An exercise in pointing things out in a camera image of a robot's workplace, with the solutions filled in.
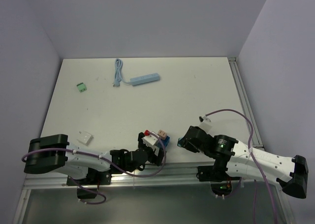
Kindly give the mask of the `teal charger plug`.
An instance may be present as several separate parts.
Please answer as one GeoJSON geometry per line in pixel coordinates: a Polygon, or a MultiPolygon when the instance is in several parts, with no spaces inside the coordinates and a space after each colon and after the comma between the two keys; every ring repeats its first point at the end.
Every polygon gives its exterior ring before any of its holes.
{"type": "Polygon", "coordinates": [[[177,146],[178,147],[182,147],[182,144],[183,144],[183,138],[181,137],[181,138],[178,139],[177,146]]]}

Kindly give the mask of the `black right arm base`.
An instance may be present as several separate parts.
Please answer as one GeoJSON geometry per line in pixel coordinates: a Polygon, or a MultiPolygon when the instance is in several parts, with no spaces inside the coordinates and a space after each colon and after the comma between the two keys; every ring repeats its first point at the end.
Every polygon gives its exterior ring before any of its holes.
{"type": "Polygon", "coordinates": [[[213,165],[198,166],[196,177],[200,182],[210,184],[211,192],[216,199],[225,200],[242,187],[242,178],[231,177],[226,172],[215,171],[213,165]]]}

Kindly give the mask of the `blue cube socket adapter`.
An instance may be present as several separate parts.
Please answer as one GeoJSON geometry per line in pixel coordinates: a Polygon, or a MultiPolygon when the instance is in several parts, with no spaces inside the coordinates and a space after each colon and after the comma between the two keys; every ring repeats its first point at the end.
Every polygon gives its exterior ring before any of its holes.
{"type": "MultiPolygon", "coordinates": [[[[169,136],[166,136],[166,138],[165,138],[165,139],[161,139],[161,141],[162,141],[163,145],[164,145],[165,148],[166,148],[167,145],[169,144],[170,137],[169,137],[169,136]]],[[[161,144],[160,142],[158,142],[157,146],[162,149],[162,144],[161,144]]]]}

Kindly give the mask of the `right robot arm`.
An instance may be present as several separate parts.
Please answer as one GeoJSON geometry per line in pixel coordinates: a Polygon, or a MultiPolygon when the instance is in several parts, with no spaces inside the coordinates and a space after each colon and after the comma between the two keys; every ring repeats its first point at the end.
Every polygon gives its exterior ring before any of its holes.
{"type": "Polygon", "coordinates": [[[227,135],[211,136],[200,127],[189,127],[178,146],[214,159],[213,165],[199,166],[200,182],[223,182],[240,178],[266,181],[280,185],[294,198],[307,196],[308,165],[300,155],[282,157],[266,151],[248,148],[243,142],[227,135]]]}

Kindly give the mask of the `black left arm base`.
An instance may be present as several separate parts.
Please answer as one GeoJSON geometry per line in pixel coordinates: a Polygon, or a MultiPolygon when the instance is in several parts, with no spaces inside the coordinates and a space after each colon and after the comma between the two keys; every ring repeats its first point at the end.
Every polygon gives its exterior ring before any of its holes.
{"type": "Polygon", "coordinates": [[[86,205],[98,205],[106,201],[106,196],[100,192],[100,186],[110,183],[111,173],[109,171],[99,172],[89,168],[86,178],[75,180],[68,176],[66,185],[76,187],[79,202],[86,205]]]}

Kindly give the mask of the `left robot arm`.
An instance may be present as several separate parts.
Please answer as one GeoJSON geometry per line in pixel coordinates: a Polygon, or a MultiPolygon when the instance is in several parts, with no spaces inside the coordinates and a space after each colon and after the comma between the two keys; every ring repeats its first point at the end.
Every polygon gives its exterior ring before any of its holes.
{"type": "Polygon", "coordinates": [[[22,162],[26,174],[57,172],[91,184],[98,173],[134,176],[134,171],[144,170],[147,162],[163,168],[168,142],[168,139],[147,130],[139,133],[135,151],[96,152],[70,143],[65,134],[56,134],[31,140],[22,162]]]}

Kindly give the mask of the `pink charger plug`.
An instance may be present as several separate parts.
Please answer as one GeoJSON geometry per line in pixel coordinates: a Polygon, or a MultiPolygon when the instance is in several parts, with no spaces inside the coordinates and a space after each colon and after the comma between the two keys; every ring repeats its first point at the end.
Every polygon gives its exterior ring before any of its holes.
{"type": "Polygon", "coordinates": [[[167,138],[167,133],[163,130],[159,130],[157,134],[162,140],[165,140],[167,138]]]}

